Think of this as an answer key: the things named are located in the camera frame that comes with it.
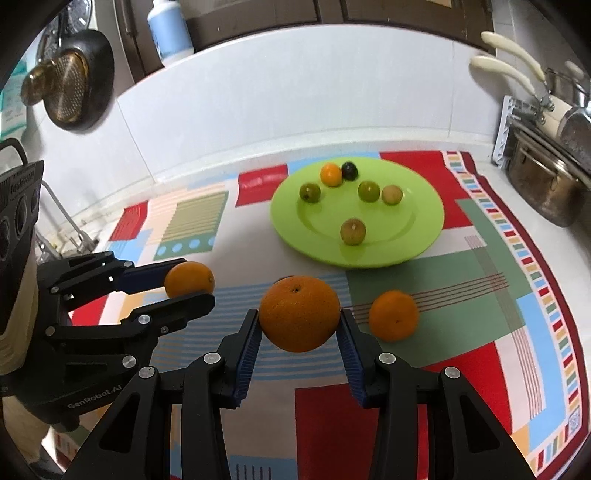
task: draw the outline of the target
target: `green plate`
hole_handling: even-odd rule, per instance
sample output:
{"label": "green plate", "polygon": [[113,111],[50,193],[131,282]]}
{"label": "green plate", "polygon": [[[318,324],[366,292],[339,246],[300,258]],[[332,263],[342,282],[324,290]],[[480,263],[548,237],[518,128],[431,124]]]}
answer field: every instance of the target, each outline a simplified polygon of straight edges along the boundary
{"label": "green plate", "polygon": [[[410,260],[437,239],[443,227],[443,204],[436,190],[419,174],[387,160],[341,157],[330,161],[339,166],[352,161],[359,177],[329,188],[320,181],[320,169],[328,161],[289,175],[273,195],[271,221],[289,246],[331,265],[375,268]],[[363,180],[372,180],[380,188],[398,185],[404,197],[398,205],[386,205],[381,199],[366,203],[357,195]],[[309,181],[320,186],[318,203],[300,199],[300,187]],[[341,240],[340,227],[350,218],[359,218],[366,226],[361,245],[345,245]]]}

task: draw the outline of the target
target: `colorful tablecloth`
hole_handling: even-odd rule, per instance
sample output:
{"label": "colorful tablecloth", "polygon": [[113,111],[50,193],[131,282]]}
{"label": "colorful tablecloth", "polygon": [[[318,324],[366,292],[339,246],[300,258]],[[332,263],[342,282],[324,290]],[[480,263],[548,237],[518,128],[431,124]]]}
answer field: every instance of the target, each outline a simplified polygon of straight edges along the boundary
{"label": "colorful tablecloth", "polygon": [[[372,301],[386,290],[402,290],[419,305],[419,327],[404,341],[382,342],[384,349],[432,371],[458,367],[536,475],[552,478],[589,432],[589,399],[576,327],[548,265],[476,174],[469,154],[361,156],[405,165],[439,192],[443,231],[419,257],[394,267],[343,270],[286,246],[271,225],[269,202],[289,174],[318,158],[194,184],[127,208],[108,246],[118,258],[143,265],[184,257],[207,264],[216,277],[212,313],[162,337],[151,364],[161,371],[181,368],[215,350],[286,275],[328,282],[365,331]],[[163,289],[115,293],[75,311],[73,321],[116,323],[165,298]],[[58,437],[62,457],[73,456],[98,416],[88,415],[70,437]],[[233,480],[367,478],[377,412],[362,410],[351,397],[334,337],[301,354],[263,339],[248,398],[238,410],[224,410],[222,421]],[[171,473],[181,477],[180,408],[173,412],[171,438]],[[419,478],[427,477],[427,455],[421,411]]]}

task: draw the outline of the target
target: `small orange fruit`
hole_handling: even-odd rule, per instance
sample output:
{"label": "small orange fruit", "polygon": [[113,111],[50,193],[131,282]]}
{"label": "small orange fruit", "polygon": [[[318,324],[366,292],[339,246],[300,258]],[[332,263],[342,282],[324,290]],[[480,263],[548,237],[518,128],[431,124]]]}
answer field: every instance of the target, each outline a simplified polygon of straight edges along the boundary
{"label": "small orange fruit", "polygon": [[171,268],[164,279],[164,289],[169,299],[204,290],[213,293],[216,281],[206,265],[199,262],[183,262]]}
{"label": "small orange fruit", "polygon": [[339,187],[343,183],[343,171],[336,163],[325,163],[320,169],[320,180],[327,187]]}
{"label": "small orange fruit", "polygon": [[369,329],[386,342],[411,336],[418,325],[418,307],[410,295],[398,290],[382,293],[369,309]]}
{"label": "small orange fruit", "polygon": [[287,277],[267,290],[259,322],[267,338],[287,352],[309,352],[335,332],[340,302],[328,284],[314,277]]}

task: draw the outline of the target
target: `cabinet handle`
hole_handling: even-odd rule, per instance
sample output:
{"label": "cabinet handle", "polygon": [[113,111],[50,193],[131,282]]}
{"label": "cabinet handle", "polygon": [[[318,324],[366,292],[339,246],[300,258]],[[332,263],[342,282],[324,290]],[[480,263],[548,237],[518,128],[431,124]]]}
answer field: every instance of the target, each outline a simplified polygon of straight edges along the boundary
{"label": "cabinet handle", "polygon": [[138,31],[135,28],[134,9],[131,6],[131,0],[121,0],[121,12],[125,33],[130,37],[135,38],[138,34]]}

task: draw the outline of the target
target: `blue bottle label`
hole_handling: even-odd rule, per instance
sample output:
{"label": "blue bottle label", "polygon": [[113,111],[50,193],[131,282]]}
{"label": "blue bottle label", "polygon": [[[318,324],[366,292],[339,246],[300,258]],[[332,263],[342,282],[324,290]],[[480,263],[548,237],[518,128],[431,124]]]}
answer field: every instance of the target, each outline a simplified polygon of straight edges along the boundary
{"label": "blue bottle label", "polygon": [[160,60],[193,48],[187,24],[180,8],[165,10],[148,20]]}

